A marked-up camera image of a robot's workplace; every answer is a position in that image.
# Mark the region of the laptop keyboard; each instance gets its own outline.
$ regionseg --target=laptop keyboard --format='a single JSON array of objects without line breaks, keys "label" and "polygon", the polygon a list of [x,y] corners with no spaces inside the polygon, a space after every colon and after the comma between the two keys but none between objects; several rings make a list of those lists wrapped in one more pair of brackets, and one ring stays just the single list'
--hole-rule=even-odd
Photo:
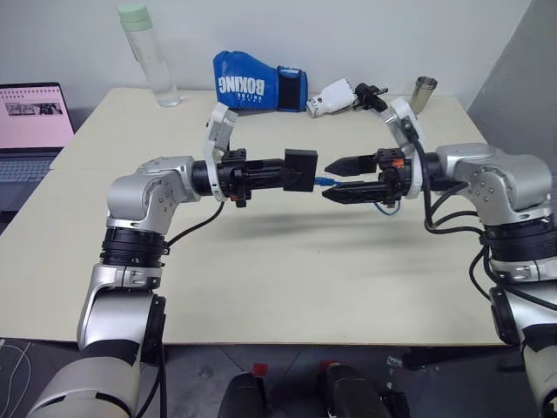
[{"label": "laptop keyboard", "polygon": [[49,171],[49,159],[12,159],[0,161],[0,183],[41,181]]}]

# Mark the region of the silver cup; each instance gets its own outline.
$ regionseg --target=silver cup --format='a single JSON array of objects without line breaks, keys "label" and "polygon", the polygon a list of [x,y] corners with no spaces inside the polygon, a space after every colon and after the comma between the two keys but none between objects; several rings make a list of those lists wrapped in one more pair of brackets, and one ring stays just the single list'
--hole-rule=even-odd
[{"label": "silver cup", "polygon": [[415,115],[426,107],[427,100],[432,96],[433,90],[437,87],[437,80],[430,77],[418,77],[416,87],[410,99],[410,107]]}]

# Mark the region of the clear plastic bottle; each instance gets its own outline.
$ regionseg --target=clear plastic bottle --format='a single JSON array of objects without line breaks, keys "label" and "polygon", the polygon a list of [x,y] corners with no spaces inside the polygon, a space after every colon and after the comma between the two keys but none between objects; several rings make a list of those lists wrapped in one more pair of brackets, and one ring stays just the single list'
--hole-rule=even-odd
[{"label": "clear plastic bottle", "polygon": [[158,103],[163,107],[178,105],[178,89],[168,71],[147,7],[130,3],[117,7],[117,12],[133,55],[141,64]]}]

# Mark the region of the green bottle cap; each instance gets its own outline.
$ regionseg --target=green bottle cap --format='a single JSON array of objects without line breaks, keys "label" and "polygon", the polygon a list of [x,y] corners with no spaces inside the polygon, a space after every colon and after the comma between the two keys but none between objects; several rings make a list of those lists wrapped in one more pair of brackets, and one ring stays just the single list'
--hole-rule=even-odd
[{"label": "green bottle cap", "polygon": [[147,30],[152,27],[147,6],[141,3],[128,3],[116,8],[124,30]]}]

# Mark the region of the blue cable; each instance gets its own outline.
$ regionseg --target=blue cable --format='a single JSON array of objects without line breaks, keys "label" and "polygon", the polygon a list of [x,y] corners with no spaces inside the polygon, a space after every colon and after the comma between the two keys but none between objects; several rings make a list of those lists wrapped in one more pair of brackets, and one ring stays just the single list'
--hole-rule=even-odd
[{"label": "blue cable", "polygon": [[[341,181],[337,181],[335,179],[330,179],[328,177],[316,177],[315,181],[313,182],[314,185],[321,185],[323,187],[328,187],[330,185],[342,185]],[[400,211],[400,207],[402,206],[402,202],[397,200],[396,206],[392,212],[388,212],[379,203],[373,203],[378,211],[383,213],[386,216],[393,216]]]}]

